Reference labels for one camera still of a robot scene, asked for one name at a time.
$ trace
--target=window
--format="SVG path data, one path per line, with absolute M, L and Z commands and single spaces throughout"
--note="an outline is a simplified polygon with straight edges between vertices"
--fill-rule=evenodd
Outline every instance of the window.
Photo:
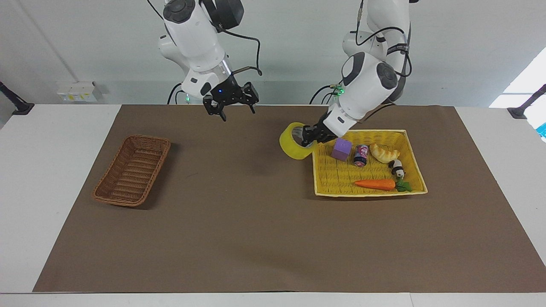
M 490 108 L 519 107 L 546 84 L 544 68 L 546 67 L 546 48 L 519 74 L 515 80 L 505 89 Z M 546 123 L 546 95 L 537 99 L 526 111 L 529 124 L 534 129 Z

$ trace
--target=black cable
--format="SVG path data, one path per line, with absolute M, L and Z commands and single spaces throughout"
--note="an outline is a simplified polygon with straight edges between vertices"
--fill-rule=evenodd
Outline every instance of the black cable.
M 225 34 L 242 38 L 242 39 L 254 40 L 255 42 L 258 43 L 258 50 L 256 51 L 256 67 L 252 67 L 252 66 L 249 66 L 249 67 L 251 69 L 256 70 L 258 72 L 258 75 L 261 76 L 263 74 L 262 71 L 260 70 L 260 48 L 262 47 L 262 42 L 260 42 L 260 40 L 255 37 L 244 36 L 237 33 L 233 33 L 219 26 L 216 26 L 216 28 L 218 29 L 219 32 L 224 32 Z
M 146 0 L 148 1 L 148 4 L 152 7 L 152 9 L 156 12 L 157 16 L 159 16 L 159 18 L 161 18 L 161 20 L 163 20 L 163 16 L 161 16 L 161 14 L 156 10 L 156 8 L 153 6 L 153 4 L 150 2 L 150 0 Z
M 404 77 L 404 78 L 407 78 L 411 75 L 411 73 L 413 72 L 413 66 L 411 64 L 411 59 L 410 59 L 410 53 L 406 51 L 406 57 L 405 57 L 405 61 L 407 62 L 408 66 L 409 66 L 409 73 L 407 74 L 403 74 L 403 73 L 399 73 L 399 72 L 395 72 L 397 75 L 401 76 L 401 77 Z
M 362 20 L 362 10 L 363 10 L 363 7 L 364 7 L 364 0 L 361 0 L 360 1 L 360 8 L 358 9 L 358 17 L 357 17 L 357 31 L 355 32 L 355 38 L 354 38 L 354 41 L 357 42 L 358 41 L 358 31 L 360 30 L 360 20 Z
M 398 28 L 398 27 L 386 27 L 386 28 L 383 28 L 383 29 L 380 29 L 380 30 L 377 30 L 374 34 L 368 36 L 368 38 L 366 38 L 362 43 L 359 43 L 358 42 L 358 30 L 357 30 L 357 33 L 355 34 L 355 43 L 357 44 L 357 46 L 362 46 L 364 45 L 368 40 L 370 40 L 372 37 L 375 37 L 376 35 L 378 35 L 379 33 L 383 32 L 383 31 L 386 31 L 386 30 L 398 30 L 400 31 L 400 33 L 402 34 L 405 34 L 406 32 L 404 32 L 404 30 Z
M 330 98 L 332 98 L 332 96 L 335 96 L 335 95 L 336 95 L 335 92 L 327 93 L 327 94 L 324 95 L 324 97 L 322 98 L 321 104 L 324 104 L 324 100 L 326 99 L 327 96 L 330 96 Z
M 245 71 L 250 70 L 250 69 L 256 70 L 258 72 L 258 74 L 261 72 L 260 70 L 258 70 L 258 68 L 254 67 L 254 66 L 247 66 L 247 67 L 243 67 L 243 68 L 239 68 L 237 70 L 234 70 L 234 71 L 232 71 L 232 73 L 234 75 L 237 75 L 239 73 L 245 72 Z
M 313 98 L 311 98 L 311 101 L 309 101 L 309 104 L 312 104 L 313 103 L 313 100 L 315 99 L 315 97 L 317 97 L 317 95 L 322 92 L 323 90 L 327 89 L 327 88 L 330 88 L 329 85 L 325 85 L 323 87 L 321 87 L 314 95 L 313 95 Z
M 341 83 L 343 82 L 343 79 L 341 79 L 341 81 L 339 81 L 337 84 L 340 85 Z M 330 97 L 328 97 L 328 101 L 326 102 L 326 104 L 329 104 L 330 103 L 330 99 L 332 99 L 334 95 L 330 95 Z
M 182 85 L 182 83 L 178 83 L 178 84 L 176 84 L 176 85 L 173 87 L 173 89 L 171 90 L 171 94 L 169 95 L 169 99 L 167 99 L 167 104 L 170 104 L 170 100 L 171 100 L 171 98 L 173 97 L 173 94 L 174 94 L 175 89 L 176 89 L 177 87 L 181 86 L 181 85 Z
M 175 104 L 178 104 L 178 94 L 180 94 L 180 93 L 185 93 L 185 91 L 179 90 L 178 92 L 176 92 L 176 94 L 174 94 L 174 103 Z
M 374 116 L 375 113 L 377 113 L 377 112 L 383 110 L 384 108 L 392 107 L 393 105 L 396 105 L 396 104 L 394 104 L 394 103 L 389 103 L 389 104 L 383 105 L 383 106 L 380 107 L 379 109 L 377 109 L 377 110 L 375 110 L 374 112 L 372 112 L 372 114 L 368 115 L 368 117 L 366 117 L 365 119 L 359 121 L 359 123 L 363 123 L 363 122 L 367 121 L 368 119 L 370 119 L 370 117 Z

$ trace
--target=soda can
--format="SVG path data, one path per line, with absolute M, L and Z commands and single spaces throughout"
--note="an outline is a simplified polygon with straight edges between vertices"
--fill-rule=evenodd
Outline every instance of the soda can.
M 370 148 L 366 145 L 358 145 L 354 153 L 353 163 L 358 167 L 364 167 L 368 164 L 368 152 Z

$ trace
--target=brown paper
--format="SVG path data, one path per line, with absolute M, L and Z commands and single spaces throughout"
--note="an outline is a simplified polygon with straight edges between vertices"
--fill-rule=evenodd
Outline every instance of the brown paper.
M 454 108 L 390 107 L 426 195 L 331 199 L 280 149 L 325 108 L 124 105 L 35 292 L 546 292 L 546 269 Z M 91 198 L 130 134 L 173 145 L 148 200 Z

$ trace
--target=white table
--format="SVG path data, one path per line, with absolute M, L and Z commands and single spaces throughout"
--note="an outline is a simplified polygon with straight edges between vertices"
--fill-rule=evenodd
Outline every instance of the white table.
M 30 293 L 119 109 L 36 105 L 0 130 L 0 306 L 546 306 L 546 293 Z M 503 109 L 457 111 L 545 262 L 546 144 Z

